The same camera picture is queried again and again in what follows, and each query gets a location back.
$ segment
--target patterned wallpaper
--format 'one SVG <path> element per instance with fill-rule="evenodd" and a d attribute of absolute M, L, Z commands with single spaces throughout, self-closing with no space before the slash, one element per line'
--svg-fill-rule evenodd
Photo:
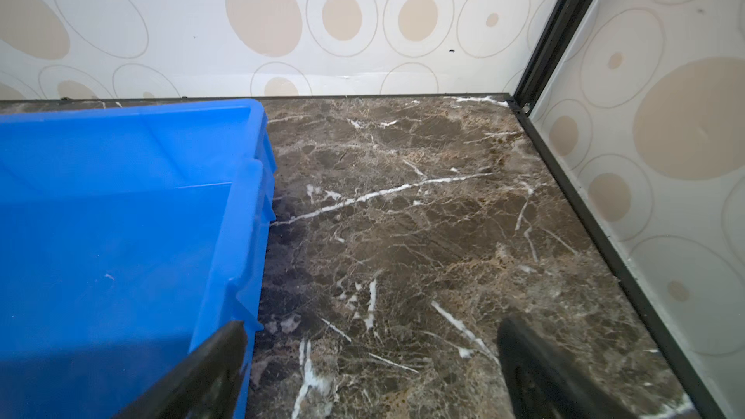
<path fill-rule="evenodd" d="M 532 115 L 730 417 L 745 417 L 745 0 L 596 0 Z"/>
<path fill-rule="evenodd" d="M 0 0 L 0 99 L 512 91 L 556 0 Z"/>

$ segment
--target black vertical beam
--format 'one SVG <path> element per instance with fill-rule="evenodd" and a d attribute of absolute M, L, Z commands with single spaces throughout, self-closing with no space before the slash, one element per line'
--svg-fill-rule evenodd
<path fill-rule="evenodd" d="M 591 2 L 557 0 L 514 94 L 520 107 L 529 107 L 528 114 L 538 102 Z"/>
<path fill-rule="evenodd" d="M 598 224 L 590 209 L 587 208 L 580 194 L 574 189 L 572 182 L 569 181 L 569 177 L 564 173 L 564 169 L 551 153 L 551 150 L 549 150 L 543 141 L 538 130 L 535 129 L 533 123 L 523 113 L 523 110 L 516 104 L 515 100 L 508 99 L 508 103 L 518 122 L 525 130 L 525 134 L 533 142 L 535 150 L 546 164 L 548 171 L 554 176 L 556 183 L 564 193 L 564 196 L 566 196 L 567 202 L 574 209 L 580 222 L 582 222 L 582 226 L 587 230 L 590 239 L 592 239 L 595 247 L 606 261 L 606 264 L 608 264 L 610 271 L 619 279 L 620 289 L 626 294 L 639 319 L 641 319 L 652 339 L 657 343 L 660 353 L 662 353 L 667 360 L 667 364 L 670 365 L 670 368 L 678 377 L 680 384 L 696 406 L 696 410 L 704 419 L 725 419 L 722 410 L 717 405 L 717 402 L 714 401 L 712 394 L 703 384 L 703 381 L 688 361 L 683 350 L 678 346 L 678 343 L 652 307 L 652 303 L 641 290 L 641 287 L 629 271 L 624 260 L 620 258 L 619 253 L 610 241 L 610 237 L 605 234 L 603 228 Z"/>

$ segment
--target black edge trim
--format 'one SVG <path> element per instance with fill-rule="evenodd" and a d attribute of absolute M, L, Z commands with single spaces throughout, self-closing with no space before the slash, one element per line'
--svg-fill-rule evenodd
<path fill-rule="evenodd" d="M 591 3 L 592 0 L 556 1 L 515 91 L 520 107 L 535 107 Z"/>
<path fill-rule="evenodd" d="M 662 319 L 660 319 L 652 307 L 652 303 L 647 299 L 646 294 L 641 291 L 641 287 L 636 282 L 636 279 L 631 275 L 628 267 L 620 258 L 619 253 L 611 244 L 610 237 L 605 234 L 579 193 L 574 189 L 572 182 L 569 181 L 569 178 L 564 173 L 564 169 L 548 149 L 538 130 L 535 129 L 530 119 L 522 112 L 515 99 L 508 99 L 507 102 L 523 130 L 525 130 L 525 134 L 533 142 L 535 150 L 541 156 L 541 159 L 543 159 L 548 171 L 554 176 L 569 205 L 572 206 L 580 222 L 582 222 L 582 226 L 587 230 L 590 239 L 598 251 L 600 251 L 608 268 L 610 268 L 612 274 L 619 280 L 621 290 L 626 294 L 639 319 L 641 319 L 652 339 L 657 343 L 660 352 L 667 360 L 667 364 L 670 365 L 670 368 L 678 377 L 678 380 L 686 393 L 688 393 L 701 417 L 705 419 L 725 419 L 725 415 L 722 413 L 719 405 L 717 405 L 717 402 L 714 401 L 712 394 L 703 384 L 701 378 L 683 353 L 683 350 L 667 330 Z"/>

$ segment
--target marble surface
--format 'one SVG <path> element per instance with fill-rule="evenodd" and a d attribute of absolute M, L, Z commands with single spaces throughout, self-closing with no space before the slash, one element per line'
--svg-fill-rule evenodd
<path fill-rule="evenodd" d="M 247 417 L 512 417 L 515 313 L 634 413 L 675 416 L 681 386 L 497 98 L 263 102 L 277 222 Z"/>

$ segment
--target blue plastic bin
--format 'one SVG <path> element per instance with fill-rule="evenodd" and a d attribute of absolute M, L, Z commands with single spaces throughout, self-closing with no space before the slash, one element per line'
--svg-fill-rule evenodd
<path fill-rule="evenodd" d="M 250 367 L 266 124 L 250 99 L 0 117 L 0 417 L 109 417 L 231 319 Z"/>

